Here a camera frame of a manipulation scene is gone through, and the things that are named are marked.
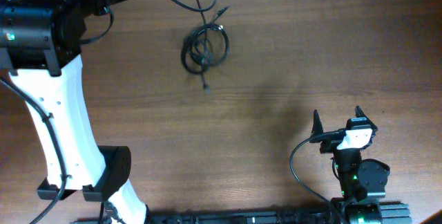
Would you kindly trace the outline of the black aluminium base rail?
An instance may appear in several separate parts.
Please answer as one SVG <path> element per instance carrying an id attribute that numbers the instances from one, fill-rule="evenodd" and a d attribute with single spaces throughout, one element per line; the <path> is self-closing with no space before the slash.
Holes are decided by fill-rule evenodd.
<path id="1" fill-rule="evenodd" d="M 345 208 L 346 223 L 370 224 L 411 224 L 412 217 L 407 204 L 374 203 L 352 205 Z M 155 214 L 148 218 L 156 224 L 290 224 L 290 223 L 341 223 L 328 207 L 284 209 L 248 212 L 212 212 Z"/>

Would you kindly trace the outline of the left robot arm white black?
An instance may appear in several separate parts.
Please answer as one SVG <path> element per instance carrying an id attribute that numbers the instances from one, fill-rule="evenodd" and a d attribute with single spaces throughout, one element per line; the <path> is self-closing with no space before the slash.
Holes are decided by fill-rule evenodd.
<path id="1" fill-rule="evenodd" d="M 126 146 L 99 146 L 82 88 L 85 18 L 112 15 L 126 0 L 1 0 L 4 84 L 25 101 L 47 164 L 38 187 L 50 206 L 81 192 L 101 203 L 100 221 L 147 223 L 149 208 L 129 180 Z"/>

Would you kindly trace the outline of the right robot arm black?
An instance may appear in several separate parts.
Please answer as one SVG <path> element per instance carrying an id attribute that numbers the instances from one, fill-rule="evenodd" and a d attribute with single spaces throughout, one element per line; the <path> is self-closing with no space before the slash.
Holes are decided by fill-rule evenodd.
<path id="1" fill-rule="evenodd" d="M 342 223 L 381 223 L 379 200 L 385 197 L 390 167 L 375 159 L 362 158 L 361 152 L 372 144 L 378 127 L 355 108 L 355 117 L 345 127 L 325 132 L 317 111 L 313 114 L 311 143 L 320 153 L 332 155 L 333 171 L 341 188 L 341 198 L 331 200 Z"/>

